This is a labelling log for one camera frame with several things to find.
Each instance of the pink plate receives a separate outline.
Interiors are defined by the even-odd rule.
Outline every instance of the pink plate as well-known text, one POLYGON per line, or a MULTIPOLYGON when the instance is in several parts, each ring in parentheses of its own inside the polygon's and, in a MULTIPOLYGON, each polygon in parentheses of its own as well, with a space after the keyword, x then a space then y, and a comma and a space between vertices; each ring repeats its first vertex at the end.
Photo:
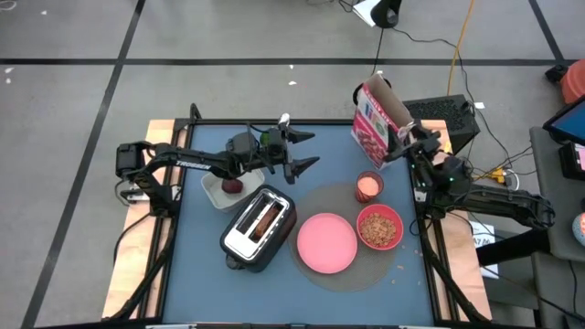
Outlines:
POLYGON ((307 219, 296 243, 304 263, 323 274, 344 270, 357 254, 354 229, 336 214, 317 214, 307 219))

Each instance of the orange cup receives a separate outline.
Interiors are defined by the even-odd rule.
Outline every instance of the orange cup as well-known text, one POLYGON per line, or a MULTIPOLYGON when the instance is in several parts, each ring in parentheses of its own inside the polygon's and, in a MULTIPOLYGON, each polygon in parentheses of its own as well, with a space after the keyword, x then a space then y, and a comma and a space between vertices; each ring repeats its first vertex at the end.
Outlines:
POLYGON ((384 180, 380 175, 366 171, 357 177, 356 199, 360 203, 368 203, 384 189, 384 180))

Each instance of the cereal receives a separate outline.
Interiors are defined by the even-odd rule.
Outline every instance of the cereal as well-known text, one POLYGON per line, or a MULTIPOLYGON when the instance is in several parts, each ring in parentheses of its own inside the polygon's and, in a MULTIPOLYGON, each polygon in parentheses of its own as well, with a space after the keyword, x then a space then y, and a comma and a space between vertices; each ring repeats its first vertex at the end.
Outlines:
POLYGON ((396 226, 388 218, 373 213, 364 219, 359 226, 364 240, 370 245, 386 247, 396 236, 396 226))

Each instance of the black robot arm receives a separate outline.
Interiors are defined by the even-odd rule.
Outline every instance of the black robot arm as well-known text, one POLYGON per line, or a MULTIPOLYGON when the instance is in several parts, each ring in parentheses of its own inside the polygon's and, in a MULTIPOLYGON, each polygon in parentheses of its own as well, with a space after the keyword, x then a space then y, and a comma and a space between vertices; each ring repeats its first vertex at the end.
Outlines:
POLYGON ((149 196, 153 214, 164 217, 173 216, 177 204, 171 186, 162 186, 153 176, 164 166, 205 170, 219 178, 237 179, 264 167, 274 174, 274 166, 282 165, 287 183, 294 184, 295 177, 316 163, 319 157, 291 159, 287 142, 303 142, 313 138, 314 133, 297 132, 289 127, 289 121, 288 114, 284 114, 277 126, 262 131, 259 141, 248 125, 247 132, 228 139, 225 151, 216 154, 186 150, 168 143, 123 143, 116 150, 116 175, 136 183, 149 196), (144 160, 144 153, 152 157, 148 163, 144 160))
MULTIPOLYGON (((447 156, 440 164, 432 161, 440 151, 439 132, 422 128, 420 122, 411 130, 415 141, 404 145, 396 134, 389 137, 389 156, 387 161, 401 156, 407 158, 413 177, 415 206, 420 215, 418 220, 441 219, 454 210, 466 210, 512 218, 521 225, 535 229, 549 228, 553 225, 555 213, 550 202, 542 196, 531 195, 527 191, 508 191, 503 188, 480 186, 473 183, 471 171, 463 160, 447 156)), ((441 264, 437 253, 432 249, 427 232, 420 233, 422 249, 437 271, 447 290, 461 306, 472 322, 489 322, 465 297, 463 291, 441 264)))

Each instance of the blue table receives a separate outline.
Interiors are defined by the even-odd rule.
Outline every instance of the blue table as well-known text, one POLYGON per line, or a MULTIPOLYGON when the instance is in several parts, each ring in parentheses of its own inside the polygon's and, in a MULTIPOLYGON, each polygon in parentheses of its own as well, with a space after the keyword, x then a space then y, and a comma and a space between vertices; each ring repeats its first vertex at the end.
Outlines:
MULTIPOLYGON (((292 186, 284 181, 280 167, 275 175, 264 172, 266 184, 293 200, 318 186, 353 183, 359 173, 373 169, 350 136, 349 126, 295 129, 316 136, 290 145, 293 157, 318 155, 321 160, 292 186)), ((244 130, 237 125, 198 125, 192 148, 221 151, 230 136, 244 130)), ((432 325, 423 258, 414 252, 420 251, 420 241, 408 232, 415 211, 404 159, 380 173, 385 189, 379 200, 400 214, 406 229, 400 245, 405 249, 397 252, 386 278, 359 292, 330 292, 312 284, 293 263, 288 243, 263 272, 228 269, 219 237, 235 212, 224 214, 213 208, 201 187, 204 174, 196 170, 186 173, 163 323, 432 325)))

